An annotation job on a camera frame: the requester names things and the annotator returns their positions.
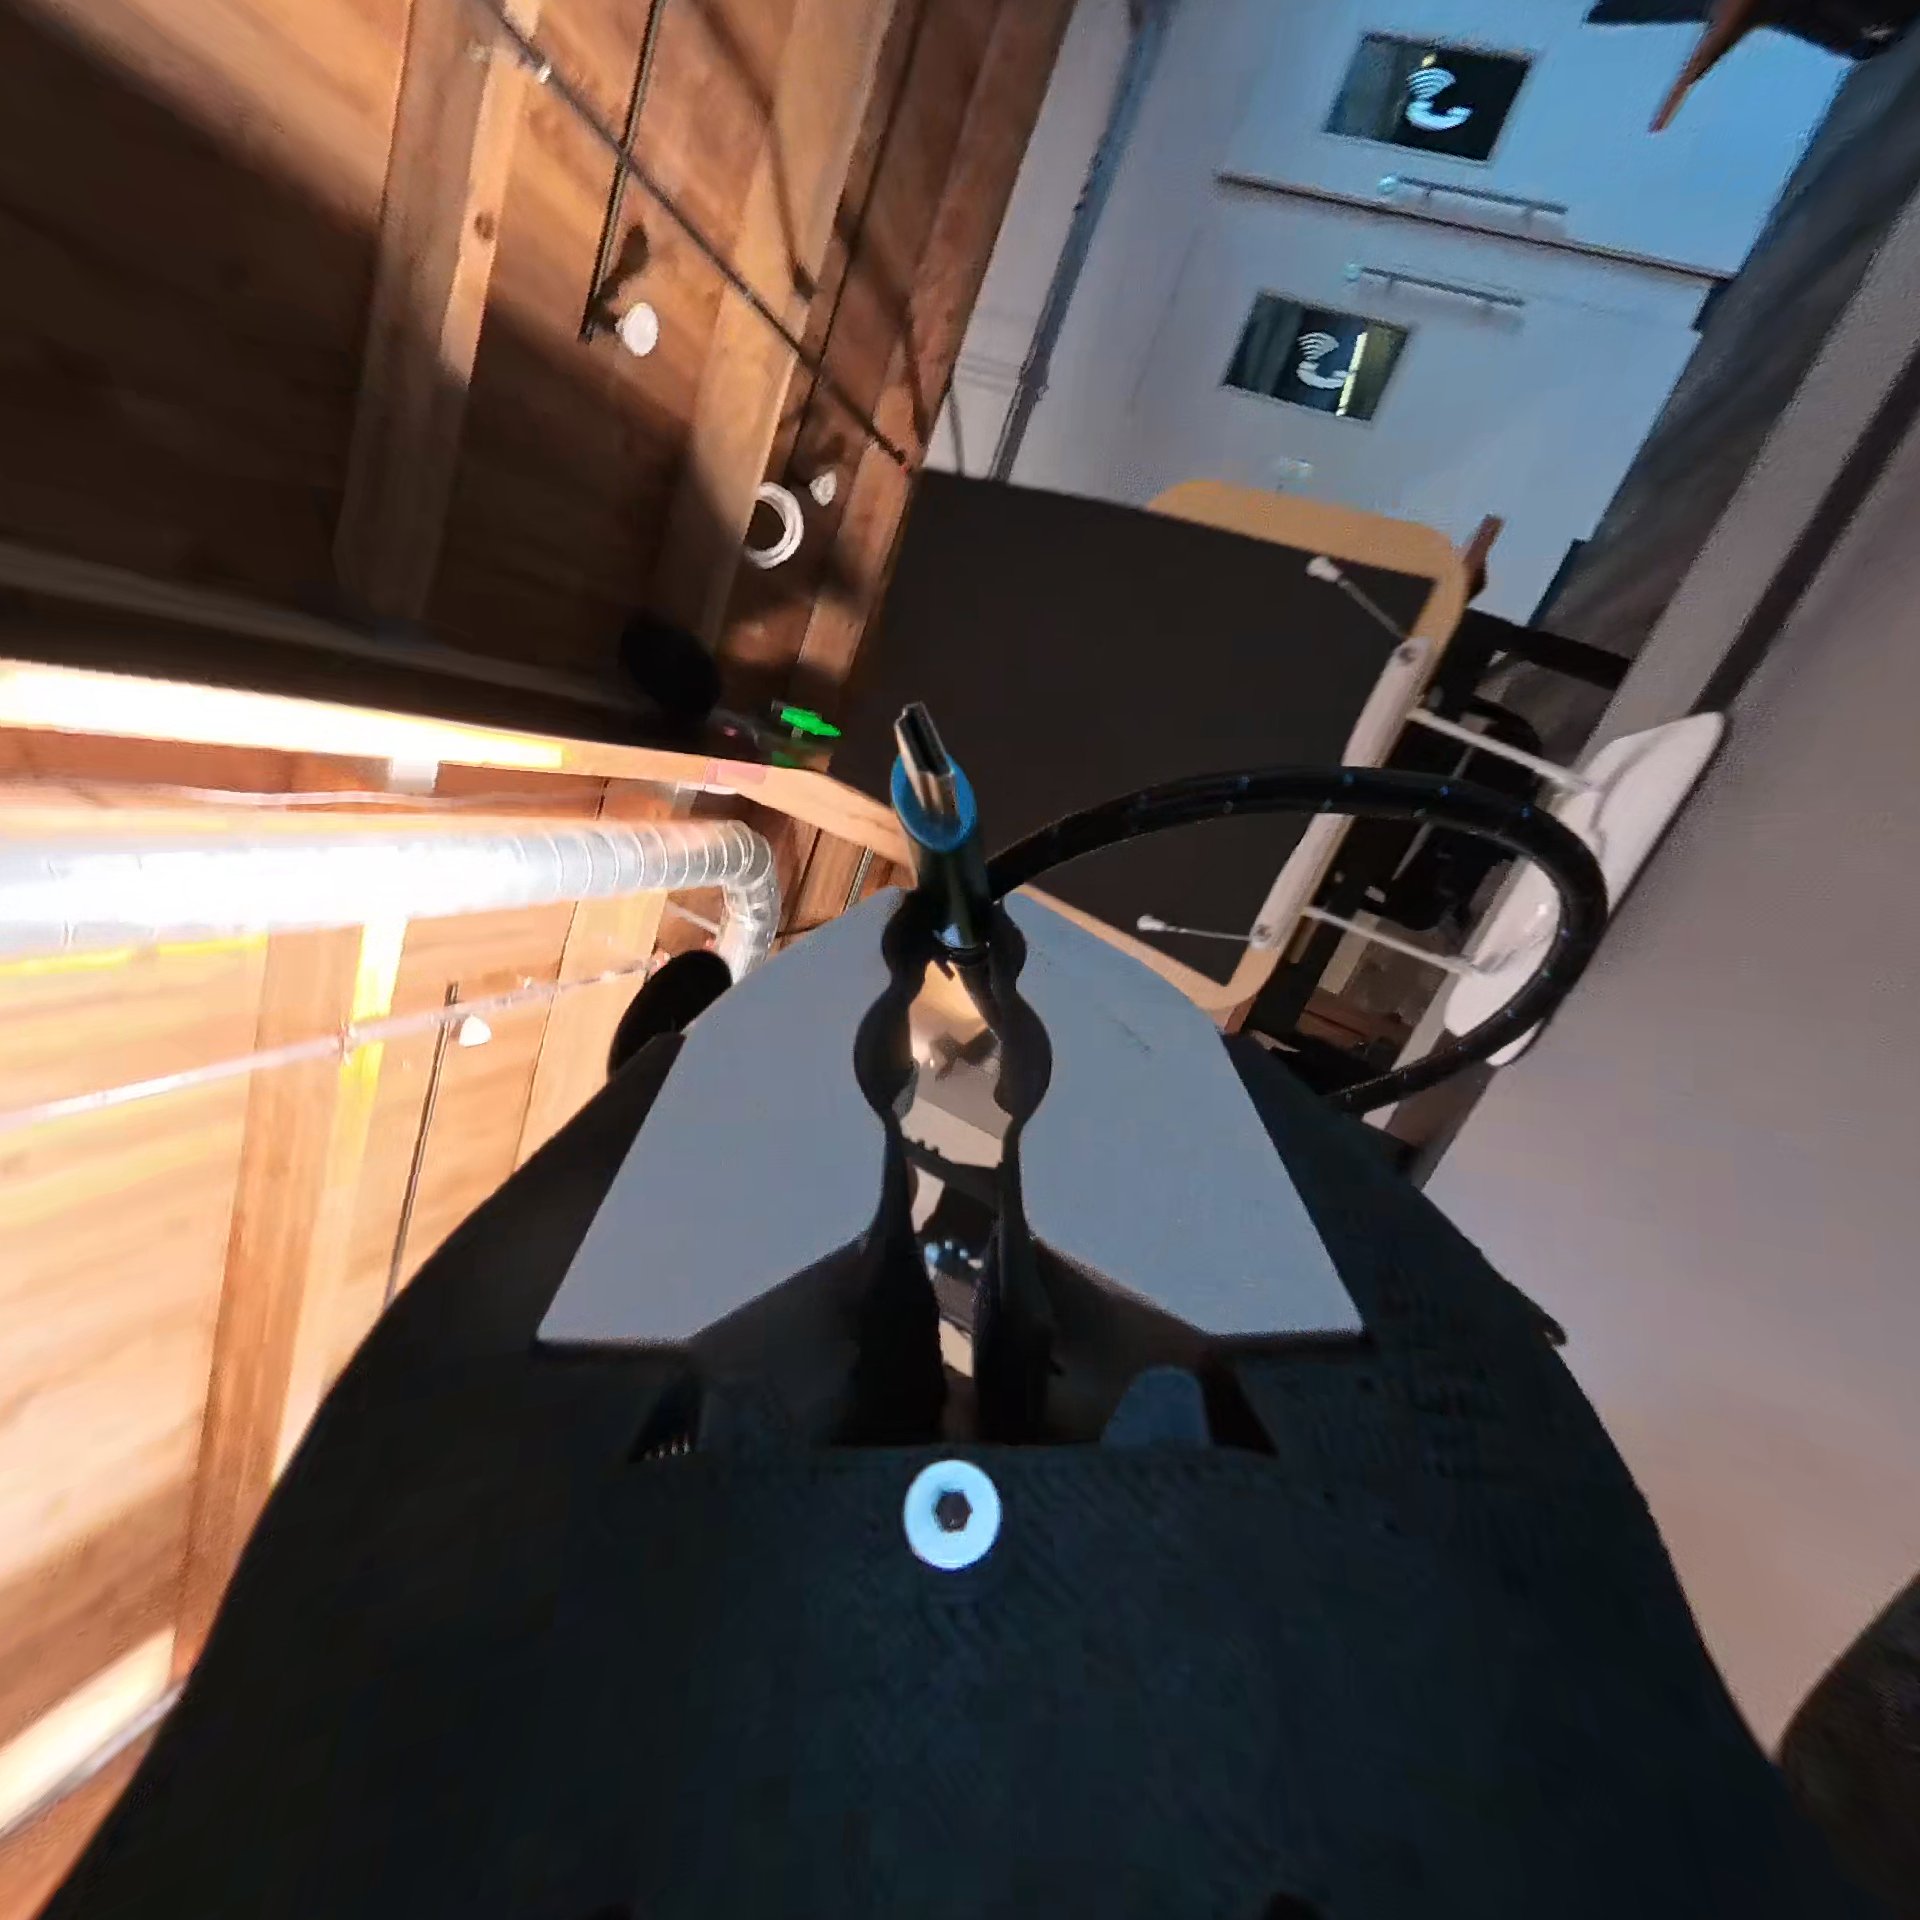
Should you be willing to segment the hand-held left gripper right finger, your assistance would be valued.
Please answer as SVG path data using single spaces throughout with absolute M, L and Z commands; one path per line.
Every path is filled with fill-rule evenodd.
M 1006 913 L 1049 1048 L 1019 1144 L 1032 1234 L 1208 1337 L 1359 1335 L 1213 1020 L 1052 906 L 1013 896 Z

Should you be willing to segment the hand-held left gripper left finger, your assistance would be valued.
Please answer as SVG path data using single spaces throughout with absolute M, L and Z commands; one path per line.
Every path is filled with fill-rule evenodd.
M 896 888 L 781 949 L 686 1033 L 547 1307 L 548 1349 L 681 1347 L 836 1256 L 879 1204 L 854 1072 Z

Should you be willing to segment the black round object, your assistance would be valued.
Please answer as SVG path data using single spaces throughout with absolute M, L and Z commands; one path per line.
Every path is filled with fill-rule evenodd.
M 662 615 L 631 615 L 614 655 L 625 683 L 665 723 L 699 730 L 723 701 L 724 674 L 708 645 Z

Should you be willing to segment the plywood chair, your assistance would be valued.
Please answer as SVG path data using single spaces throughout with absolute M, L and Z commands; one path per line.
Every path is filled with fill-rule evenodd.
M 1425 583 L 1425 599 L 1401 623 L 1406 637 L 1396 641 L 1340 754 L 1352 765 L 1381 765 L 1398 744 L 1413 706 L 1425 695 L 1467 605 L 1469 572 L 1452 543 L 1416 522 L 1219 480 L 1167 488 L 1147 507 L 1176 522 L 1281 545 L 1310 561 L 1327 561 L 1344 570 L 1381 570 Z M 1151 959 L 1149 968 L 1193 1000 L 1216 1026 L 1227 1033 L 1238 1028 L 1276 973 L 1347 833 L 1349 826 L 1334 816 L 1310 818 L 1301 844 L 1265 892 L 1254 917 L 1254 939 L 1240 951 L 1229 981 L 1207 983 L 1167 959 Z

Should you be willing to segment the silver flexible duct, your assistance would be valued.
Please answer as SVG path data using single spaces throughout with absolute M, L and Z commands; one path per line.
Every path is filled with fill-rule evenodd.
M 768 841 L 733 820 L 256 824 L 4 839 L 4 960 L 438 922 L 644 893 L 720 893 L 733 976 L 772 949 Z

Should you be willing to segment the white round stool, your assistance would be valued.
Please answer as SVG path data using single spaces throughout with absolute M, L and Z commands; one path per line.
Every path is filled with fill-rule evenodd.
M 1725 730 L 1723 712 L 1676 719 L 1614 738 L 1581 765 L 1561 765 L 1504 744 L 1494 744 L 1493 753 L 1543 783 L 1545 811 L 1595 855 L 1608 913 L 1616 913 L 1672 818 L 1692 801 Z M 1441 1009 L 1448 1039 L 1467 1035 L 1524 987 L 1543 962 L 1555 929 L 1552 884 L 1524 861 L 1504 884 L 1454 973 L 1455 985 Z

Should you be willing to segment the black printed marker tag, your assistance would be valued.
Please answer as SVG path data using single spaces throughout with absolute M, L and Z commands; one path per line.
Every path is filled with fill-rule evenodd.
M 1527 55 L 1366 32 L 1324 130 L 1407 154 L 1487 162 L 1529 74 Z
M 1318 417 L 1371 424 L 1409 331 L 1341 309 L 1260 290 L 1220 386 Z

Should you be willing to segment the black flat panel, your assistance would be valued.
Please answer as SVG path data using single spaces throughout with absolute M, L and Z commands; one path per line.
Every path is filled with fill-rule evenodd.
M 856 645 L 830 777 L 889 801 L 924 704 L 998 852 L 1176 777 L 1326 768 L 1425 583 L 1092 496 L 927 471 Z

